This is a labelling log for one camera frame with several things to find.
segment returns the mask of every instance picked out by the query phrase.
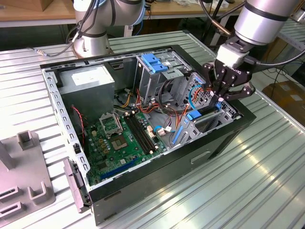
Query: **blue drive bay latch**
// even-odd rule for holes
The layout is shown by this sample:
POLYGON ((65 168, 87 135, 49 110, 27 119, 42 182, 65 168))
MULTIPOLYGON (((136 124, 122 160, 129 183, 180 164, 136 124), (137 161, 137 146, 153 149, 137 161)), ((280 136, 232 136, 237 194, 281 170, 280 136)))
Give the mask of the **blue drive bay latch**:
POLYGON ((145 64, 152 70, 153 73, 160 73, 168 70, 167 66, 164 66, 160 59, 157 58, 152 53, 150 54, 143 54, 142 59, 145 64))

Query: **slotted aluminum table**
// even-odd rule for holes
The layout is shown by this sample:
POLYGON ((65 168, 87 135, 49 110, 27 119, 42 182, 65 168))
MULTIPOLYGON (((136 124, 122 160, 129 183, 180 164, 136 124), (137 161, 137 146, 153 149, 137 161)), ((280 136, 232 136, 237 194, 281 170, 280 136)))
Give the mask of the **slotted aluminum table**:
POLYGON ((278 37, 300 51, 305 50, 305 24, 288 19, 278 37))
MULTIPOLYGON (((110 43, 115 52, 179 44, 199 63, 214 58, 182 31, 110 43)), ((43 50, 56 53, 64 46, 43 50)), ((90 211, 78 214, 74 205, 62 162, 68 155, 39 69, 42 63, 75 58, 71 50, 57 58, 26 49, 0 52, 0 139, 36 131, 56 195, 54 204, 5 229, 95 228, 90 211)), ((242 103, 257 119, 221 155, 99 228, 300 229, 305 223, 304 128, 260 92, 242 103)))

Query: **green circuit board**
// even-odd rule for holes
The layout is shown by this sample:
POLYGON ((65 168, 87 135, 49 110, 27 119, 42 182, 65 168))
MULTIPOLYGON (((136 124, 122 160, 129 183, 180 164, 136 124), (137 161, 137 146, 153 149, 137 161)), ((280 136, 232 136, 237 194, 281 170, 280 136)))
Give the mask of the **green circuit board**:
MULTIPOLYGON (((137 113, 135 117, 148 136, 146 127, 149 124, 144 115, 137 113)), ((103 176, 111 175, 112 171, 114 171, 112 175, 115 175, 117 170, 120 170, 119 172, 125 171, 166 151, 165 145, 156 136, 151 142, 157 146, 157 149, 152 154, 145 153, 124 118, 118 117, 118 121, 122 126, 122 133, 112 135, 110 138, 106 137, 100 122, 85 128, 88 134, 86 141, 89 145, 89 152, 86 155, 91 167, 87 177, 91 186, 100 183, 104 179, 103 176)), ((106 126, 107 131, 117 127, 110 119, 107 120, 106 126)))

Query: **open computer tower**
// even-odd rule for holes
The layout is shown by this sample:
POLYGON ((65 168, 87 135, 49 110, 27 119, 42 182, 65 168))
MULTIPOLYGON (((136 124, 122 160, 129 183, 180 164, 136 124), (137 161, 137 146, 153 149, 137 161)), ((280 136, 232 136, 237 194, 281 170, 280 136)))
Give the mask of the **open computer tower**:
POLYGON ((78 211, 96 224, 189 173, 255 116, 239 101, 210 106, 201 66, 180 46, 41 66, 65 138, 78 211))

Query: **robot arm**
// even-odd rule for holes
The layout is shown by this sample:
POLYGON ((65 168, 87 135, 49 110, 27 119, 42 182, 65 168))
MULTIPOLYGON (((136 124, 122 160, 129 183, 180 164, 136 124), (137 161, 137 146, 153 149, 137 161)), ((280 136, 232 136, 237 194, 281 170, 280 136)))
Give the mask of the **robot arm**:
POLYGON ((298 0, 247 0, 234 26, 235 36, 223 44, 217 59, 238 67, 256 45, 271 43, 298 0))
POLYGON ((259 62, 248 55, 249 51, 254 46, 271 43, 297 3, 298 0, 246 0, 234 26, 234 36, 220 46, 214 62, 202 67, 214 103, 248 97, 255 92, 250 82, 252 74, 242 63, 259 62), (239 85, 243 85, 240 91, 231 90, 239 85))
POLYGON ((138 24, 145 13, 144 0, 75 0, 73 6, 76 21, 83 23, 79 33, 85 32, 74 42, 74 50, 81 57, 108 54, 107 28, 138 24), (82 22, 91 1, 94 4, 92 13, 82 22))

